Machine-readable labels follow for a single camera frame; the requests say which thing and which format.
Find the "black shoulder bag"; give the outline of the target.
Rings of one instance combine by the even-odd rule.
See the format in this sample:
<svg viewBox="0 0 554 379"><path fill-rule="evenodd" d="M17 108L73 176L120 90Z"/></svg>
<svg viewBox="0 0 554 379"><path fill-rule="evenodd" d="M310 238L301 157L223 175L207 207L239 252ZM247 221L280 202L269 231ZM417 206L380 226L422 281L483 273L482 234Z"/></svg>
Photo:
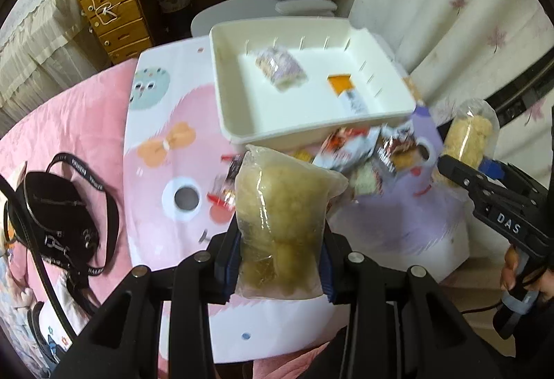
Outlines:
<svg viewBox="0 0 554 379"><path fill-rule="evenodd" d="M119 212L116 200L88 165L73 154L60 152L50 165L63 162L72 167L90 186L102 192L106 199L105 261L94 267L91 261L100 247L100 232L87 208L86 201L71 180L46 171L31 171L15 190L15 198L4 207L4 221L10 222L15 239L27 247L27 237L16 216L16 208L30 223L30 232L37 239L42 259L68 273L68 291L74 301L89 316L97 306L83 293L88 279L103 274L114 258L119 231Z"/></svg>

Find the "right hand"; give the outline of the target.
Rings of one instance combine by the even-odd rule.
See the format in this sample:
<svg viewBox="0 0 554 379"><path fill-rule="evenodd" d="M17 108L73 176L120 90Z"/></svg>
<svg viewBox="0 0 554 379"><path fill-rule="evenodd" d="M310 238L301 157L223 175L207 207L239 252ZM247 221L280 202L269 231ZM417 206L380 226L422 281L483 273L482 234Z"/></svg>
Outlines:
<svg viewBox="0 0 554 379"><path fill-rule="evenodd" d="M504 291L512 290L517 285L517 268L519 266L519 255L514 246L511 246L504 256L504 266L500 273L500 287ZM531 274L525 282L530 282L526 285L526 289L537 291L539 298L543 301L553 299L554 294L554 277L551 269L546 269L545 272L533 281L535 273Z"/></svg>

